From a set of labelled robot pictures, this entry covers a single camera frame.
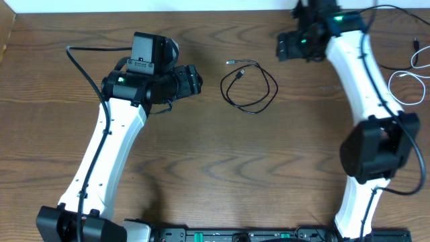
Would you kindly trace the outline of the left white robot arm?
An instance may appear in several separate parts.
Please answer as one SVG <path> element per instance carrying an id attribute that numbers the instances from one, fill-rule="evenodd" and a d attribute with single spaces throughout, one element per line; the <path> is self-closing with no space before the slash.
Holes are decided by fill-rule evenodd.
<path id="1" fill-rule="evenodd" d="M 138 219 L 112 221 L 118 184 L 130 149 L 154 105 L 171 111 L 173 102 L 201 92 L 193 65 L 178 65 L 176 41 L 136 32 L 130 56 L 121 58 L 94 90 L 99 114 L 83 160 L 56 207 L 41 207 L 36 226 L 44 241 L 153 241 L 151 227 Z"/>

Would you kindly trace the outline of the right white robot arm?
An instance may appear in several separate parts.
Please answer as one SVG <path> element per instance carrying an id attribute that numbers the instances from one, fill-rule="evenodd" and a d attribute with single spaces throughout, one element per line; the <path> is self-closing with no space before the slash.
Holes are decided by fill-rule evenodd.
<path id="1" fill-rule="evenodd" d="M 371 22 L 359 12 L 342 11 L 336 1 L 299 1 L 292 17 L 298 28 L 278 36 L 278 58 L 329 61 L 353 116 L 353 130 L 340 147 L 345 191 L 326 239 L 394 241 L 399 232 L 373 234 L 372 217 L 409 153 L 418 150 L 419 118 L 390 95 L 370 44 Z"/>

